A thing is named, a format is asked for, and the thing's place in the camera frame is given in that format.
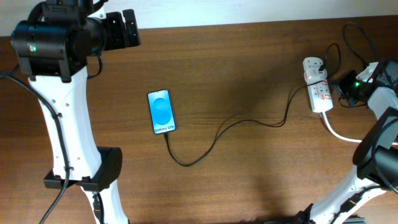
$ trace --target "smartphone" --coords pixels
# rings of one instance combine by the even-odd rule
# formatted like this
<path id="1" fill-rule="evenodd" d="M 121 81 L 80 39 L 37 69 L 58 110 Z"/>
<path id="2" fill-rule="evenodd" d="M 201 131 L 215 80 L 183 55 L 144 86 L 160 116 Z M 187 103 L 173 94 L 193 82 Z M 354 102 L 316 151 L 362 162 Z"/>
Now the smartphone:
<path id="1" fill-rule="evenodd" d="M 148 102 L 155 134 L 174 131 L 176 127 L 169 91 L 148 93 Z"/>

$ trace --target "white power strip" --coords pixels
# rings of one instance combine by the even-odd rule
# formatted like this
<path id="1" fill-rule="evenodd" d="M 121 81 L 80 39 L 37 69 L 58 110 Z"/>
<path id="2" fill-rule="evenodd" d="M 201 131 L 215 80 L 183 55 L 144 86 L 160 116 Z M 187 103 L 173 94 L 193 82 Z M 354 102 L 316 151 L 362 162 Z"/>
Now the white power strip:
<path id="1" fill-rule="evenodd" d="M 322 59 L 316 57 L 308 57 L 303 61 L 304 79 L 310 85 L 308 86 L 308 94 L 310 95 L 312 111 L 315 113 L 325 112 L 333 108 L 329 85 L 326 79 L 328 73 L 326 69 L 319 71 L 322 65 Z"/>

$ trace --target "wooden surface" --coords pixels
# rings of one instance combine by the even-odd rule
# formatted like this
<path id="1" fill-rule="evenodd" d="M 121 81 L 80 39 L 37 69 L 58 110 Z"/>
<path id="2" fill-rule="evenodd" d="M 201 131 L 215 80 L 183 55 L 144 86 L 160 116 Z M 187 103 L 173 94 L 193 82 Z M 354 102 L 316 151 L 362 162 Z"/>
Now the wooden surface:
<path id="1" fill-rule="evenodd" d="M 380 55 L 398 59 L 398 17 L 350 20 L 366 28 Z M 306 91 L 294 98 L 285 126 L 240 124 L 191 168 L 171 160 L 163 136 L 153 133 L 147 93 L 170 90 L 177 120 L 172 148 L 182 161 L 192 161 L 221 125 L 245 118 L 280 121 L 289 92 L 304 84 L 303 59 L 323 57 L 332 42 L 340 44 L 343 57 L 336 77 L 360 71 L 341 36 L 347 21 L 141 30 L 140 47 L 104 53 L 104 72 L 88 82 L 90 120 L 97 145 L 123 150 L 118 183 L 130 221 L 234 223 L 289 216 L 328 195 L 351 169 L 356 144 L 325 129 Z M 349 38 L 374 60 L 359 32 L 350 30 Z M 16 64 L 9 39 L 0 41 L 0 54 L 1 70 Z M 95 73 L 95 59 L 88 69 Z M 335 131 L 362 138 L 375 122 L 373 113 L 342 108 L 335 94 L 333 100 L 328 115 Z M 58 194 L 42 181 L 52 168 L 52 150 L 37 100 L 10 80 L 0 81 L 0 123 L 0 222 L 38 223 Z M 397 197 L 386 193 L 356 214 L 370 224 L 396 223 L 397 211 Z M 94 223 L 78 187 L 67 190 L 48 223 Z"/>

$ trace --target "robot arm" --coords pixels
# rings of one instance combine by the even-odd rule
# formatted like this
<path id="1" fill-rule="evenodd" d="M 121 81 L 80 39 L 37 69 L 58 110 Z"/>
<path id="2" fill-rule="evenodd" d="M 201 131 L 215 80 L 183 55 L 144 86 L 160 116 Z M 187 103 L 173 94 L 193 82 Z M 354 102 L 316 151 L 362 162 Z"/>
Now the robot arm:
<path id="1" fill-rule="evenodd" d="M 398 150 L 391 146 L 398 135 L 398 124 L 392 123 L 398 118 L 397 101 L 396 95 L 384 87 L 373 93 L 368 105 L 378 121 L 358 145 L 351 172 L 329 196 L 299 212 L 295 224 L 341 224 L 366 202 L 389 190 L 382 176 L 396 184 Z"/>
<path id="2" fill-rule="evenodd" d="M 69 158 L 70 182 L 79 184 L 82 180 L 92 180 L 96 175 L 101 161 L 100 152 L 95 146 L 93 133 L 91 132 L 90 117 L 86 101 L 87 69 L 82 68 L 72 76 L 72 81 L 63 83 L 60 77 L 37 75 L 35 81 L 30 80 L 30 85 L 38 91 L 48 102 L 51 102 L 57 113 L 60 113 L 60 123 L 63 129 L 65 146 Z M 65 179 L 65 169 L 57 130 L 48 109 L 42 106 L 45 122 L 50 135 L 53 149 L 54 165 L 52 174 L 54 178 L 46 178 L 47 187 L 49 182 L 57 179 Z M 95 200 L 93 196 L 97 192 L 85 191 L 93 211 Z M 102 198 L 104 223 L 128 223 L 123 213 L 117 180 L 114 180 L 109 188 L 99 192 Z"/>
<path id="3" fill-rule="evenodd" d="M 44 178 L 45 186 L 63 192 L 66 187 L 79 185 L 90 201 L 97 223 L 127 224 L 117 184 L 122 152 L 118 147 L 97 147 L 91 132 L 86 102 L 86 58 L 100 57 L 102 51 L 135 47 L 141 42 L 134 11 L 123 11 L 123 21 L 120 12 L 105 14 L 104 2 L 41 2 L 34 7 L 28 21 L 17 25 L 11 42 L 22 74 L 29 76 L 31 87 L 51 104 L 62 130 L 65 150 L 61 148 L 52 114 L 40 103 L 54 161 L 53 169 Z"/>

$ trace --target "black cable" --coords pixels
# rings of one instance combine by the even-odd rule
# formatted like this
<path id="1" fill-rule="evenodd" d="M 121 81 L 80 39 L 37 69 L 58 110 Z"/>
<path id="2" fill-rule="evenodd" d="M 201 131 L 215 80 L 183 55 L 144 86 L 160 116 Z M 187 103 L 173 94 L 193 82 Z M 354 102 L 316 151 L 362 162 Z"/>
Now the black cable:
<path id="1" fill-rule="evenodd" d="M 398 95 L 398 85 L 394 86 L 394 82 L 391 80 L 391 76 L 388 74 L 387 68 L 384 68 L 384 73 L 386 75 L 387 81 L 390 84 L 391 89 L 394 90 L 394 93 L 396 93 L 396 95 Z"/>
<path id="2" fill-rule="evenodd" d="M 398 122 L 398 118 L 393 119 L 392 121 L 388 122 L 386 125 L 384 125 L 384 127 L 380 130 L 380 133 L 377 135 L 377 137 L 375 138 L 373 145 L 372 145 L 372 156 L 371 156 L 371 160 L 373 162 L 374 168 L 378 174 L 378 176 L 380 177 L 380 179 L 384 182 L 384 184 L 390 189 L 392 190 L 394 193 L 398 194 L 398 190 L 387 180 L 386 176 L 380 171 L 380 168 L 377 166 L 377 160 L 376 160 L 376 145 L 377 142 L 380 139 L 380 136 L 383 134 L 384 131 L 386 131 L 390 126 L 392 126 L 393 124 L 395 124 L 396 122 Z"/>
<path id="3" fill-rule="evenodd" d="M 63 141 L 63 135 L 62 135 L 62 128 L 59 120 L 60 114 L 57 114 L 55 112 L 54 108 L 51 106 L 51 104 L 36 90 L 34 90 L 32 87 L 21 81 L 20 79 L 6 73 L 6 72 L 1 72 L 1 75 L 11 79 L 12 81 L 20 84 L 20 86 L 24 87 L 27 91 L 29 91 L 31 94 L 36 96 L 36 98 L 49 110 L 52 118 L 54 119 L 55 126 L 57 128 L 58 132 L 58 138 L 60 141 L 60 146 L 61 146 L 61 151 L 62 151 L 62 156 L 63 156 L 63 162 L 65 163 L 65 181 L 63 183 L 62 189 L 55 198 L 54 202 L 51 204 L 50 208 L 46 211 L 44 214 L 43 218 L 40 221 L 40 224 L 43 224 L 47 217 L 50 215 L 51 211 L 55 208 L 55 206 L 58 204 L 59 200 L 61 199 L 62 195 L 65 193 L 68 184 L 69 184 L 69 177 L 70 177 L 70 166 L 69 166 L 69 160 L 68 160 L 68 154 L 67 150 L 65 147 L 65 142 Z"/>
<path id="4" fill-rule="evenodd" d="M 330 75 L 327 76 L 326 79 L 329 79 L 329 78 L 332 77 L 335 73 L 337 73 L 337 71 L 340 69 L 340 65 L 341 65 L 341 53 L 340 53 L 340 48 L 339 48 L 338 44 L 331 44 L 331 45 L 329 45 L 329 47 L 328 47 L 327 50 L 326 50 L 325 63 L 324 63 L 324 64 L 326 64 L 326 60 L 327 60 L 327 55 L 328 55 L 329 49 L 330 49 L 332 46 L 334 46 L 334 45 L 336 46 L 336 48 L 337 48 L 337 50 L 338 50 L 338 58 L 339 58 L 339 59 L 338 59 L 338 66 L 337 66 L 337 68 L 336 68 L 335 71 L 333 71 Z M 164 138 L 165 138 L 165 140 L 166 140 L 167 150 L 169 151 L 169 154 L 170 154 L 170 156 L 172 157 L 172 159 L 173 159 L 178 165 L 183 166 L 183 167 L 191 167 L 191 166 L 194 166 L 195 164 L 199 163 L 200 161 L 202 161 L 202 160 L 211 152 L 211 150 L 214 148 L 215 144 L 218 142 L 218 140 L 220 139 L 220 137 L 221 137 L 229 128 L 232 128 L 233 126 L 235 126 L 235 125 L 237 125 L 237 124 L 240 124 L 240 123 L 243 123 L 243 122 L 254 122 L 254 123 L 257 123 L 257 124 L 260 124 L 260 125 L 263 125 L 263 126 L 267 126 L 267 127 L 269 127 L 269 128 L 280 128 L 280 127 L 282 127 L 283 125 L 285 125 L 285 123 L 286 123 L 286 120 L 287 120 L 287 113 L 289 112 L 290 104 L 291 104 L 291 102 L 292 102 L 292 100 L 293 100 L 293 97 L 296 95 L 296 93 L 299 92 L 299 90 L 301 90 L 301 89 L 303 89 L 303 88 L 306 88 L 306 87 L 312 86 L 312 85 L 316 85 L 316 84 L 318 84 L 318 83 L 320 83 L 320 82 L 322 82 L 322 81 L 323 81 L 323 80 L 318 81 L 318 82 L 315 82 L 315 83 L 312 83 L 312 84 L 309 84 L 309 85 L 301 86 L 301 87 L 298 88 L 296 91 L 294 91 L 293 94 L 292 94 L 292 96 L 289 98 L 289 100 L 288 100 L 288 102 L 287 102 L 287 104 L 286 104 L 285 115 L 284 115 L 282 121 L 280 121 L 279 123 L 277 123 L 277 124 L 266 124 L 266 123 L 263 123 L 263 122 L 261 122 L 261 121 L 255 120 L 255 119 L 244 119 L 244 120 L 241 120 L 241 121 L 237 121 L 237 122 L 235 122 L 235 123 L 229 125 L 229 126 L 228 126 L 227 128 L 225 128 L 222 132 L 220 132 L 219 135 L 217 135 L 216 139 L 215 139 L 215 140 L 213 141 L 213 143 L 211 144 L 210 148 L 209 148 L 202 156 L 200 156 L 197 160 L 195 160 L 195 161 L 193 161 L 193 162 L 191 162 L 191 163 L 184 164 L 184 163 L 181 163 L 180 161 L 178 161 L 178 159 L 173 155 L 173 152 L 172 152 L 172 150 L 171 150 L 171 148 L 170 148 L 169 134 L 165 133 L 165 134 L 164 134 Z"/>
<path id="5" fill-rule="evenodd" d="M 100 10 L 104 6 L 104 3 L 107 1 L 108 0 L 99 0 L 97 3 L 95 3 L 93 5 L 93 10 L 94 10 L 93 13 Z"/>
<path id="6" fill-rule="evenodd" d="M 373 189 L 382 189 L 382 187 L 381 187 L 380 185 L 365 187 L 362 191 L 360 191 L 360 193 L 358 193 L 358 197 L 359 197 L 359 198 L 362 198 L 362 196 L 363 196 L 366 192 L 368 192 L 368 191 L 370 191 L 370 190 L 373 190 Z M 330 222 L 330 224 L 334 224 L 334 223 L 336 222 L 337 218 L 338 218 L 343 212 L 349 212 L 349 210 L 348 210 L 348 211 L 343 211 L 343 210 L 341 209 L 341 207 L 340 207 L 340 210 L 339 210 L 336 214 L 334 214 L 334 217 L 333 217 L 332 221 Z"/>
<path id="7" fill-rule="evenodd" d="M 105 217 L 104 217 L 104 203 L 102 202 L 102 198 L 101 198 L 101 195 L 100 195 L 99 192 L 97 193 L 97 197 L 98 197 L 99 204 L 101 205 L 101 220 L 99 221 L 99 224 L 105 224 L 105 222 L 104 222 L 104 219 L 105 219 Z"/>
<path id="8" fill-rule="evenodd" d="M 39 2 L 30 12 L 27 20 L 29 22 L 41 21 L 43 18 L 43 4 L 44 2 Z"/>
<path id="9" fill-rule="evenodd" d="M 356 24 L 355 22 L 347 22 L 344 26 L 343 26 L 343 39 L 347 44 L 347 47 L 349 48 L 349 50 L 354 53 L 354 55 L 359 58 L 362 61 L 363 67 L 366 68 L 367 66 L 369 66 L 369 63 L 367 63 L 367 61 L 365 61 L 365 59 L 362 58 L 362 56 L 360 56 L 359 53 L 357 53 L 357 51 L 355 51 L 355 49 L 353 48 L 353 46 L 348 42 L 347 36 L 346 36 L 346 28 L 348 26 L 355 26 L 357 29 L 359 29 L 362 34 L 365 36 L 366 40 L 368 40 L 369 45 L 372 48 L 372 52 L 374 57 L 376 58 L 377 61 L 380 61 L 380 57 L 379 54 L 377 53 L 377 50 L 374 46 L 374 44 L 372 43 L 372 40 L 370 38 L 370 36 L 368 35 L 368 33 L 365 31 L 365 29 L 363 29 L 363 27 L 361 27 L 360 25 Z"/>
<path id="10" fill-rule="evenodd" d="M 98 59 L 98 65 L 99 65 L 98 72 L 97 72 L 97 74 L 95 74 L 95 75 L 89 75 L 89 76 L 87 76 L 87 79 L 88 79 L 88 80 L 89 80 L 89 79 L 92 79 L 92 78 L 95 78 L 95 77 L 97 77 L 98 75 L 100 75 L 101 72 L 102 72 L 102 70 L 104 69 L 104 63 L 103 63 L 103 61 L 102 61 L 102 55 L 97 56 L 97 59 Z"/>
<path id="11" fill-rule="evenodd" d="M 18 72 L 18 69 L 19 69 L 19 64 L 16 65 L 16 66 L 12 69 L 12 71 L 8 73 L 8 75 L 10 75 L 10 76 L 15 75 L 15 73 Z M 6 76 L 3 75 L 3 74 L 5 74 L 5 72 L 0 71 L 0 79 L 6 78 Z"/>
<path id="12" fill-rule="evenodd" d="M 334 215 L 333 220 L 330 222 L 330 224 L 334 224 L 334 222 L 336 222 L 337 218 L 338 218 L 340 215 L 341 215 L 341 211 L 339 211 L 338 213 L 336 213 L 336 214 Z"/>
<path id="13" fill-rule="evenodd" d="M 366 103 L 363 103 L 363 104 L 361 104 L 361 105 L 346 106 L 346 105 L 344 105 L 344 104 L 341 103 L 341 100 L 342 100 L 341 97 L 339 97 L 339 98 L 338 98 L 338 103 L 339 103 L 342 107 L 344 107 L 344 108 L 359 108 L 359 107 L 362 107 L 362 106 L 367 106 Z"/>
<path id="14" fill-rule="evenodd" d="M 338 66 L 336 67 L 335 71 L 333 71 L 333 72 L 331 73 L 331 75 L 328 76 L 328 78 L 332 77 L 335 73 L 337 73 L 338 70 L 340 69 L 340 65 L 341 65 L 341 52 L 340 52 L 340 46 L 339 46 L 338 44 L 336 44 L 336 43 L 332 43 L 332 44 L 329 45 L 329 47 L 326 49 L 326 52 L 325 52 L 325 59 L 324 59 L 323 65 L 321 65 L 321 67 L 319 68 L 318 71 L 323 71 L 324 69 L 326 69 L 326 64 L 328 63 L 328 53 L 329 53 L 329 50 L 330 50 L 330 48 L 331 48 L 332 46 L 335 46 L 336 49 L 337 49 L 337 52 L 338 52 Z"/>

